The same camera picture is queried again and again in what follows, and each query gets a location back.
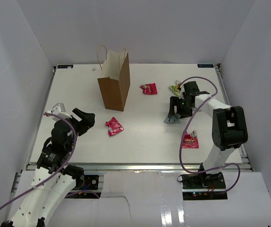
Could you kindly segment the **silver blue snack packet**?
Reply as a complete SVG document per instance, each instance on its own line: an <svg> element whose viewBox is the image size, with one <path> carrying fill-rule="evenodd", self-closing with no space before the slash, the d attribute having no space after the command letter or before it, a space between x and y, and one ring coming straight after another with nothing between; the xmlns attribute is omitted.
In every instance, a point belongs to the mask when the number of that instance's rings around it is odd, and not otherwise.
<svg viewBox="0 0 271 227"><path fill-rule="evenodd" d="M164 120L164 123L167 124L180 124L180 115L175 114L173 116L167 116Z"/></svg>

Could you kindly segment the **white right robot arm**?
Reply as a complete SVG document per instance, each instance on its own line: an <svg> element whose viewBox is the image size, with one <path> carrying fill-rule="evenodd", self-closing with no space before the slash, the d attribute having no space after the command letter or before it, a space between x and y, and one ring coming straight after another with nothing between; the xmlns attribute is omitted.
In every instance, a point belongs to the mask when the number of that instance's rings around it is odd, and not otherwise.
<svg viewBox="0 0 271 227"><path fill-rule="evenodd" d="M221 177L229 156L247 142L245 114L242 107L224 104L215 99L215 94L201 91L195 81L187 82L183 87L182 96L170 97L167 119L193 120L199 110L211 117L213 147L196 172L198 184L207 189Z"/></svg>

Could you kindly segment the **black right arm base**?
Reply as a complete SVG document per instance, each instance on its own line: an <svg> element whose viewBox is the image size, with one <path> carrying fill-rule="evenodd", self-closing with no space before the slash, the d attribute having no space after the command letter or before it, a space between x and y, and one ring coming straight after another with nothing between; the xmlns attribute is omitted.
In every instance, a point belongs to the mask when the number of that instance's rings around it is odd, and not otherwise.
<svg viewBox="0 0 271 227"><path fill-rule="evenodd" d="M226 184L223 176L218 179L203 180L199 175L179 175L184 201L227 200Z"/></svg>

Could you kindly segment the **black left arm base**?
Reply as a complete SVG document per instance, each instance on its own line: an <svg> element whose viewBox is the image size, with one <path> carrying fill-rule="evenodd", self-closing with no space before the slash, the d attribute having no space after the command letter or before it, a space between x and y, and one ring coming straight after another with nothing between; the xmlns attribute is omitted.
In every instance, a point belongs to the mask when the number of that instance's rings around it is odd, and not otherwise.
<svg viewBox="0 0 271 227"><path fill-rule="evenodd" d="M98 185L98 175L83 175L76 179L76 186L74 190L97 190Z"/></svg>

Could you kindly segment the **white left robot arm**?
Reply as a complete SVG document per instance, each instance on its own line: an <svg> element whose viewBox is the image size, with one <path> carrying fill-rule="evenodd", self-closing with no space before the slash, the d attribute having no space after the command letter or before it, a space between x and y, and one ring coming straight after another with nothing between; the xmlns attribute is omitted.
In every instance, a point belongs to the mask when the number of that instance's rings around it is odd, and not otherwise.
<svg viewBox="0 0 271 227"><path fill-rule="evenodd" d="M71 190L84 184L84 170L68 164L76 141L95 124L95 114L77 108L73 115L53 109L44 113L51 116L54 126L45 141L36 163L30 188L17 196L23 198L16 213L1 225L3 227L45 227L51 216Z"/></svg>

